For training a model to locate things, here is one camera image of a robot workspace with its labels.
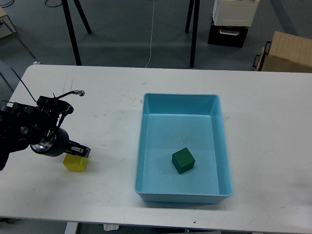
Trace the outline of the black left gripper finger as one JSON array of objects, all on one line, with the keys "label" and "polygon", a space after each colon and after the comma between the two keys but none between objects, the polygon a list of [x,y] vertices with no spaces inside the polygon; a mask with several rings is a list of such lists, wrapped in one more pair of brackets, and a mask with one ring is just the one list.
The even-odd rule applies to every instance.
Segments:
[{"label": "black left gripper finger", "polygon": [[84,158],[88,158],[89,154],[91,152],[91,149],[87,146],[81,145],[75,141],[70,140],[69,146],[66,147],[65,153],[74,155],[74,156],[80,156]]}]

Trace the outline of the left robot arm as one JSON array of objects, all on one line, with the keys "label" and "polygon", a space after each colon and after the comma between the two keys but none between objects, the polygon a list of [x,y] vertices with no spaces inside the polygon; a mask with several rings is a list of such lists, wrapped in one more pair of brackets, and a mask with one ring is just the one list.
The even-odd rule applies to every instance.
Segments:
[{"label": "left robot arm", "polygon": [[58,97],[40,96],[35,106],[14,102],[0,109],[0,168],[4,169],[10,153],[30,147],[33,152],[56,157],[66,154],[63,165],[69,171],[83,172],[90,148],[69,139],[60,126],[74,108],[62,98],[84,96],[83,90],[72,90]]}]

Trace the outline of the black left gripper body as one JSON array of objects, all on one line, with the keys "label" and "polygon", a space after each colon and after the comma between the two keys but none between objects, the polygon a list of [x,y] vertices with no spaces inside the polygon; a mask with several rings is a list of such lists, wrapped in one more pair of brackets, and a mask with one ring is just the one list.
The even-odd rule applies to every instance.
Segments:
[{"label": "black left gripper body", "polygon": [[43,139],[39,144],[30,145],[33,152],[50,157],[56,157],[63,154],[69,147],[69,136],[62,128],[58,129],[58,132],[50,141]]}]

